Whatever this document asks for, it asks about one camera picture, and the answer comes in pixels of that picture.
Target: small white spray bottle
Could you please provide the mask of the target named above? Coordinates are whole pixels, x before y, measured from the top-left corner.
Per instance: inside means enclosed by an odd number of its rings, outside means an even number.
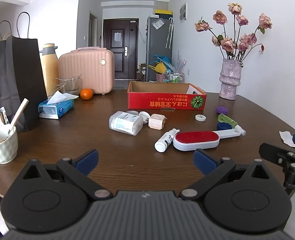
[[[162,135],[162,137],[155,143],[154,147],[155,150],[158,152],[165,152],[167,147],[173,142],[174,136],[179,133],[180,130],[172,129],[165,134]]]

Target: pink suitcase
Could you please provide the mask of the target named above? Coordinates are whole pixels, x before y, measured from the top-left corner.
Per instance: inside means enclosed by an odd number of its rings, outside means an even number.
[[[113,52],[106,48],[85,47],[60,57],[60,79],[69,79],[80,74],[82,88],[91,88],[95,94],[109,93],[114,85]]]

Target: orange fruit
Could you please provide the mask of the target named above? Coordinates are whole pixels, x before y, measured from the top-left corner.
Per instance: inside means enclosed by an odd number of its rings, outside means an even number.
[[[84,88],[80,92],[80,98],[83,100],[89,100],[93,97],[93,91],[90,88]]]

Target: red cardboard box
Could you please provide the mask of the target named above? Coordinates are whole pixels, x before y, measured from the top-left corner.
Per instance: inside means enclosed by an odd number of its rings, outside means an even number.
[[[131,81],[128,88],[129,109],[203,110],[206,93],[189,83]]]

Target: white cup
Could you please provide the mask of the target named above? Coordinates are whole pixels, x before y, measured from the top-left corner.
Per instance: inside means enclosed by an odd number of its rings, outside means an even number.
[[[0,140],[7,137],[10,124],[0,126]],[[10,137],[0,143],[0,163],[6,164],[12,161],[18,152],[18,133],[16,127],[10,133]]]

